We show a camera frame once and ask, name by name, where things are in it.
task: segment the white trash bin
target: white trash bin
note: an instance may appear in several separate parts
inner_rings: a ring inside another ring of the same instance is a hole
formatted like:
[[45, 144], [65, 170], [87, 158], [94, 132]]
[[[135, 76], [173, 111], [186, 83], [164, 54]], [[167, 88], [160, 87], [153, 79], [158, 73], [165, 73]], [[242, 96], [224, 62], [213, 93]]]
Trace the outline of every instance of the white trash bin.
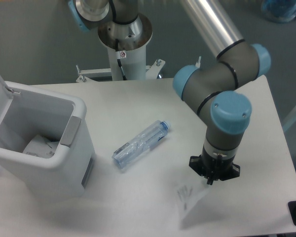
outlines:
[[[40, 198], [82, 195], [95, 158], [85, 115], [80, 98], [0, 76], [0, 165]], [[52, 157], [22, 153], [38, 134], [59, 141]]]

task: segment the light blue joint cap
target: light blue joint cap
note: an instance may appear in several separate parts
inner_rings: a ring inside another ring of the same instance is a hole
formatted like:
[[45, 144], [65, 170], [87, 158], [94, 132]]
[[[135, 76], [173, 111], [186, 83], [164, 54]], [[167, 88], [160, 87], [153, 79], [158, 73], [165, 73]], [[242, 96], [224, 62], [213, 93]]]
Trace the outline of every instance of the light blue joint cap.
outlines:
[[181, 68], [173, 78], [172, 86], [182, 99], [183, 89], [189, 77], [198, 69], [195, 65], [187, 65]]
[[218, 94], [211, 104], [214, 124], [230, 135], [243, 133], [247, 129], [251, 112], [252, 107], [248, 98], [234, 91]]
[[255, 48], [256, 52], [259, 56], [259, 76], [262, 76], [270, 70], [271, 67], [271, 56], [266, 48], [264, 48], [261, 44], [255, 43], [251, 44], [253, 48]]
[[74, 19], [75, 19], [76, 23], [78, 24], [80, 30], [82, 30], [83, 32], [88, 32], [89, 29], [85, 26], [85, 24], [83, 23], [83, 21], [79, 17], [79, 14], [77, 13], [77, 10], [74, 7], [74, 1], [70, 0], [68, 2], [68, 6], [69, 6], [69, 9], [70, 9], [71, 13], [74, 16]]

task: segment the white table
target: white table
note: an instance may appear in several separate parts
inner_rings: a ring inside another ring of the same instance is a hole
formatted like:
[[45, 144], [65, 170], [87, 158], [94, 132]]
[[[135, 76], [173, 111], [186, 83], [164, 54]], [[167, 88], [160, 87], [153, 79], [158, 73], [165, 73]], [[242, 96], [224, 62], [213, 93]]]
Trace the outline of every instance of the white table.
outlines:
[[[240, 88], [253, 113], [235, 158], [239, 178], [215, 181], [179, 221], [175, 185], [195, 175], [206, 126], [180, 100], [171, 79], [42, 85], [81, 97], [97, 159], [86, 192], [55, 204], [37, 202], [0, 167], [0, 237], [232, 237], [296, 232], [287, 203], [296, 173], [264, 76]], [[113, 152], [155, 120], [172, 130], [154, 150], [121, 173]]]

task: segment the plastic water bottle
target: plastic water bottle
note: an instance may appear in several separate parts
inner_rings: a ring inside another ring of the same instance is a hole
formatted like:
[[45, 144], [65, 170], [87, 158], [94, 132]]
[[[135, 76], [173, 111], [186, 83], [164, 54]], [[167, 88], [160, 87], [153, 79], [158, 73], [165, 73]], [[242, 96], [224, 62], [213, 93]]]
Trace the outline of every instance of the plastic water bottle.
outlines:
[[261, 11], [270, 21], [286, 23], [296, 17], [296, 0], [263, 0]]
[[158, 142], [168, 134], [171, 125], [168, 121], [157, 120], [132, 140], [117, 149], [112, 158], [116, 165], [123, 169], [141, 153], [155, 147]]

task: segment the gray floor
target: gray floor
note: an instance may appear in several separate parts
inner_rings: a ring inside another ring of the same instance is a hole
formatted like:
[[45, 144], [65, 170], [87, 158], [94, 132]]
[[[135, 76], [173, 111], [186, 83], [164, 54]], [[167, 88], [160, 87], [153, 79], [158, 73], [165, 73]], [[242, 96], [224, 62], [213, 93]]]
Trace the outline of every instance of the gray floor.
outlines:
[[[140, 2], [141, 12], [153, 25], [148, 64], [157, 58], [165, 60], [163, 74], [167, 78], [194, 64], [200, 55], [202, 68], [215, 64], [177, 0]], [[288, 24], [266, 21], [259, 0], [221, 3], [249, 43], [261, 43], [270, 51], [272, 68], [267, 78], [282, 121], [296, 104], [296, 20]], [[81, 32], [66, 0], [0, 1], [0, 74], [5, 80], [24, 84], [74, 82], [75, 64], [82, 70], [109, 67], [97, 31]], [[296, 124], [286, 139], [296, 168]]]

